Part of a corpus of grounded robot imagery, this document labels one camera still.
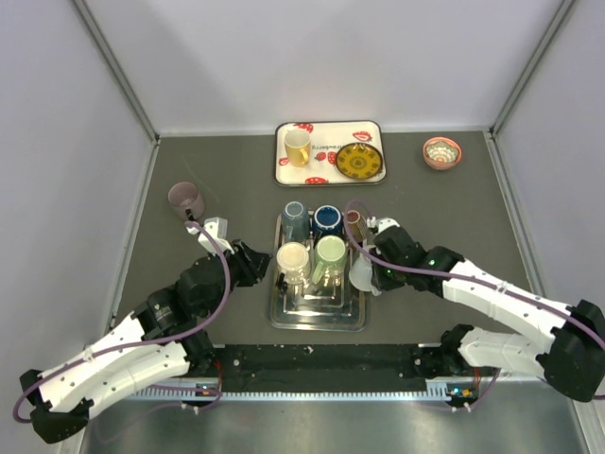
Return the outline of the light blue mug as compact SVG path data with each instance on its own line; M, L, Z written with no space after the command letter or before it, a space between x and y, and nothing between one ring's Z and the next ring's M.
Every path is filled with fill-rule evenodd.
M351 266L349 281L360 292L371 293L374 296L380 294L380 290L372 283L372 262L364 254L361 254Z

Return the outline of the cream mug black handle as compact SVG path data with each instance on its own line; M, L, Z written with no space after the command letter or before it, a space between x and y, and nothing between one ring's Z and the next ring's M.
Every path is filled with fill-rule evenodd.
M282 245L277 252L276 261L278 289L286 290L310 284L310 253L302 243L288 242Z

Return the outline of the grey-blue faceted mug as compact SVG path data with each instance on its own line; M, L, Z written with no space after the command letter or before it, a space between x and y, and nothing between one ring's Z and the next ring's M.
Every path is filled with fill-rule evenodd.
M310 236L308 209L299 201L290 201L285 206L281 224L285 242L305 242Z

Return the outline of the light green mug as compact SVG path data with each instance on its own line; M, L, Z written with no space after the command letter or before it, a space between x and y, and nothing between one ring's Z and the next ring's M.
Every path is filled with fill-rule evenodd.
M319 284L326 278L340 277L346 268L348 249L339 236L323 236L315 245L315 268L311 282Z

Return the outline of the brown striped mug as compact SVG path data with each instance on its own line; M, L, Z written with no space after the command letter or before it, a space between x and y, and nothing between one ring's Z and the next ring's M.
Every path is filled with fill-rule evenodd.
M346 213L346 225L351 231L354 242L364 246L367 242L369 233L366 220L356 210L348 210Z

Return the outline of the dark blue mug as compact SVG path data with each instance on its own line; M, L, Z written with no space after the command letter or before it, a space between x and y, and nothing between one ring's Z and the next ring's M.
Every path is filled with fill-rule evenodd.
M334 205L318 207L312 216L312 232L315 239L324 236L342 236L343 216Z

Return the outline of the purple mug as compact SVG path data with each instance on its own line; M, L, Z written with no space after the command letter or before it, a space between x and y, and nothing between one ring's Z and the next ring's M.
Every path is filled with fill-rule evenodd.
M183 220L197 220L204 213L204 199L194 183L175 183L167 193L167 200Z

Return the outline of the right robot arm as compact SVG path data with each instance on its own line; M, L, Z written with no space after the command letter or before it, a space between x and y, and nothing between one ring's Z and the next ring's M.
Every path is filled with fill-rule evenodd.
M599 398L604 378L604 314L595 304L548 300L483 271L442 246L425 250L392 219L371 229L372 286L410 286L483 313L512 329L493 333L460 324L441 337L441 363L460 375L491 367L535 375L579 402Z

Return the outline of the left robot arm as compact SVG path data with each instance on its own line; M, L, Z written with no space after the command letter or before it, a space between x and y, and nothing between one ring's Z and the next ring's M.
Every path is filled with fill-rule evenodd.
M270 259L270 254L236 240L224 256L198 259L174 284L151 293L74 358L22 374L36 434L49 445L59 443L144 388L172 377L208 373L215 349L204 323L235 288L260 283Z

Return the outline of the yellow mug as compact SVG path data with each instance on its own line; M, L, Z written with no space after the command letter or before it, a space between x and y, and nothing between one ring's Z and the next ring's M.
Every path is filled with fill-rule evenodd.
M284 138L285 152L289 163L296 167L304 167L310 161L311 135L307 130L294 129L288 131Z

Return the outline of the silver metal tray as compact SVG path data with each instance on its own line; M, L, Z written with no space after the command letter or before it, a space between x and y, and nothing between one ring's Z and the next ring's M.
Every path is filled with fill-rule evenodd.
M315 268L315 239L312 232L314 211L308 210L310 218L310 236L303 246L310 253L311 275ZM278 217L275 232L275 272L273 287L268 303L268 316L271 324L281 329L319 330L319 331L360 331L367 321L367 297L354 288L349 281L348 272L354 263L355 255L349 242L342 238L348 249L345 272L337 278L323 279L319 284L311 282L308 286L293 286L286 290L277 288L276 255L285 242L282 233L282 214Z

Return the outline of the yellow patterned plate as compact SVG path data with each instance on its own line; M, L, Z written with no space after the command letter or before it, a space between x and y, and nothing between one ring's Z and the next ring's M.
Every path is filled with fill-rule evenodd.
M345 177L365 181L376 177L384 167L382 152L376 147L356 142L343 146L336 154L336 168Z

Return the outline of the pink patterned bowl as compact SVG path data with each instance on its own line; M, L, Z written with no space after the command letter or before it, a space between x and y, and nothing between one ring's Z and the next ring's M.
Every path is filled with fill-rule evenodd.
M462 150L452 139L433 137L423 145L423 159L433 169L448 170L460 163Z

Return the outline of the strawberry pattern tray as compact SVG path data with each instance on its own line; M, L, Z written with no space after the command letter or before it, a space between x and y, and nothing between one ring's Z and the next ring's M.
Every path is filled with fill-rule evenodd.
M310 161L304 167L289 163L284 138L288 131L307 130L311 135ZM275 180L285 186L377 184L387 175L380 126L371 120L333 122L290 122L275 131ZM365 181L342 175L336 168L336 154L345 145L362 142L376 147L384 158L383 170Z

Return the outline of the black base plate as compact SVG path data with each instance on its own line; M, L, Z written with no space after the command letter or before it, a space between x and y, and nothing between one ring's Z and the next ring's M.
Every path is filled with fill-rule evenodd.
M231 344L188 375L227 392L419 391L451 376L438 347L415 344Z

